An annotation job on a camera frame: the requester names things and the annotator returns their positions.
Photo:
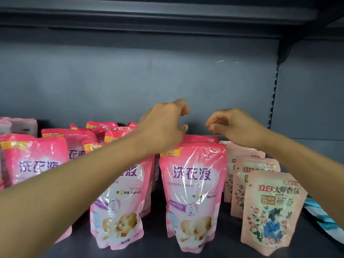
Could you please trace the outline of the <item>blue and white packet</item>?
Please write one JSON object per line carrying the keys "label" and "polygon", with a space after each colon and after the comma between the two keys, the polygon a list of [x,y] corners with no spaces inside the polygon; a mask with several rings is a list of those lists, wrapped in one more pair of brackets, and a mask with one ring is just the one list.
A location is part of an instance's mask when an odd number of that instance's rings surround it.
{"label": "blue and white packet", "polygon": [[314,198],[308,195],[303,207],[325,233],[344,245],[344,230],[323,210]]}

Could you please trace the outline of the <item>person's right hand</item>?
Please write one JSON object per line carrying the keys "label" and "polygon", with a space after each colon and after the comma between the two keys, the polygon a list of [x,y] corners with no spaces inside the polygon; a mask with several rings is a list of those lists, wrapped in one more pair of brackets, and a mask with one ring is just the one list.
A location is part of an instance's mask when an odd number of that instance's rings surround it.
{"label": "person's right hand", "polygon": [[238,108],[217,110],[209,117],[205,126],[208,128],[214,123],[229,125],[227,135],[222,137],[234,144],[264,151],[269,129],[243,110]]}

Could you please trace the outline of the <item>person's left forearm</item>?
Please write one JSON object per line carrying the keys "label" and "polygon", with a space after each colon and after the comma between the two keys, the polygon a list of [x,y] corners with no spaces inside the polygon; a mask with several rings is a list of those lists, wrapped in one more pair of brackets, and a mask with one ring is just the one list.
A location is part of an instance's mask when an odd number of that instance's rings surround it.
{"label": "person's left forearm", "polygon": [[146,156],[138,130],[0,192],[0,258],[37,258]]}

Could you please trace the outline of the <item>person's left hand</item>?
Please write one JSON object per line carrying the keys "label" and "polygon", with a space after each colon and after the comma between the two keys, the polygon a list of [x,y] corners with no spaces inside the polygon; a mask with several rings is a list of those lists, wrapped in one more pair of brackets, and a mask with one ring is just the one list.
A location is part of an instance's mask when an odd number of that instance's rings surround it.
{"label": "person's left hand", "polygon": [[134,131],[135,145],[140,156],[148,157],[175,148],[184,135],[176,135],[180,117],[190,113],[184,99],[155,104],[141,118]]}

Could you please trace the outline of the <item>pale pink wrapped package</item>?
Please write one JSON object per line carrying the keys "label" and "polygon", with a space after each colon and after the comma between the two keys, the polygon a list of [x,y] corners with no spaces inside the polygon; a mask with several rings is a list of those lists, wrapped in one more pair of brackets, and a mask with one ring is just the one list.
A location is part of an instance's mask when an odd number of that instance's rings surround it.
{"label": "pale pink wrapped package", "polygon": [[27,134],[37,138],[37,120],[33,118],[0,117],[0,135],[11,133]]}

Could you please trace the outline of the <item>person's right forearm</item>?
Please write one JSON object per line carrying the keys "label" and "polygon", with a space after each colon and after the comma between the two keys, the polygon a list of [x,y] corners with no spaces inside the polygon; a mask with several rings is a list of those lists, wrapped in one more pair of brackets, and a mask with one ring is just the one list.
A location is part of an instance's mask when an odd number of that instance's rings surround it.
{"label": "person's right forearm", "polygon": [[278,160],[344,230],[344,165],[265,129],[257,149]]}

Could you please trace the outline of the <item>pale pink floral pouch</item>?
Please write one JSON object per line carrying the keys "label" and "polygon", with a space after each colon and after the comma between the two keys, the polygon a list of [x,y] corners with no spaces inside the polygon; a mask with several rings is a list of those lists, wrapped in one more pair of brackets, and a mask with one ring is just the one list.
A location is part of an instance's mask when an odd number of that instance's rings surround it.
{"label": "pale pink floral pouch", "polygon": [[242,146],[234,144],[231,141],[219,141],[219,144],[225,145],[228,150],[251,150],[251,151],[257,151],[257,149],[255,149],[255,148],[242,147]]}
{"label": "pale pink floral pouch", "polygon": [[227,153],[227,173],[224,182],[224,202],[231,203],[232,199],[232,190],[233,190],[233,175],[234,175],[234,167],[236,165],[236,160],[242,156],[248,157],[259,157],[265,158],[266,154],[263,151],[251,151],[251,150],[228,150],[226,149]]}
{"label": "pale pink floral pouch", "polygon": [[241,242],[264,256],[288,247],[307,197],[290,174],[254,170],[244,197]]}
{"label": "pale pink floral pouch", "polygon": [[280,164],[275,159],[243,156],[236,160],[233,171],[233,190],[230,215],[243,219],[245,191],[249,175],[254,170],[280,172]]}

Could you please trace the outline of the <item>black shelf bracket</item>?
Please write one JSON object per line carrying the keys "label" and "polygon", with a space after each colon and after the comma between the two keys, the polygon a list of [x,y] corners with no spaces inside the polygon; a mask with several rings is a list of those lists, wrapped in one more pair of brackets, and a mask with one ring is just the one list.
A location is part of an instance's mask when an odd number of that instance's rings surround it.
{"label": "black shelf bracket", "polygon": [[326,8],[321,8],[314,21],[305,23],[299,30],[287,34],[279,40],[277,65],[285,62],[295,43],[342,17],[344,17],[344,0],[332,1]]}

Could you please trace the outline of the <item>slotted metal shelf upright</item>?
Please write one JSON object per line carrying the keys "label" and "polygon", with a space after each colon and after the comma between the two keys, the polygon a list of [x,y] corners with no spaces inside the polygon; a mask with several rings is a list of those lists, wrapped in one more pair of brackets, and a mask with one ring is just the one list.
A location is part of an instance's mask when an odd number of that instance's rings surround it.
{"label": "slotted metal shelf upright", "polygon": [[273,92],[270,100],[270,106],[269,106],[269,116],[268,116],[268,122],[267,122],[267,128],[271,129],[272,119],[273,119],[273,108],[274,108],[274,102],[276,98],[276,91],[277,91],[277,84],[278,84],[278,74],[279,74],[279,64],[277,64],[276,67],[276,74],[274,79],[274,85],[273,85]]}

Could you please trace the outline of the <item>group of pink detergent pouches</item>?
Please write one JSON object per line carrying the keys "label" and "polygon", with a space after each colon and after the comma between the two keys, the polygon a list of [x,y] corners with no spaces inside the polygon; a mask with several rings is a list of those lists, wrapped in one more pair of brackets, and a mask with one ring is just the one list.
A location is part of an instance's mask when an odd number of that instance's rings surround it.
{"label": "group of pink detergent pouches", "polygon": [[[43,129],[41,138],[4,134],[0,152],[15,185],[128,133],[107,131],[104,143],[85,130]],[[178,148],[161,154],[166,227],[184,252],[200,252],[214,237],[226,173],[225,149],[217,138],[185,135]],[[99,248],[121,250],[143,237],[142,217],[151,209],[154,159],[132,165],[90,206],[90,231]]]}

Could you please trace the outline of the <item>dark grey overhead shelf board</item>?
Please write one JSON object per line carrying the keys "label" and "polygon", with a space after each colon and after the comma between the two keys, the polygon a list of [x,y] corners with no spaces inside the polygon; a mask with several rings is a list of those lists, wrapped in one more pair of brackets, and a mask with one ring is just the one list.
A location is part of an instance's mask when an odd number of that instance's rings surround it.
{"label": "dark grey overhead shelf board", "polygon": [[0,25],[280,38],[325,16],[344,28],[344,0],[0,0]]}

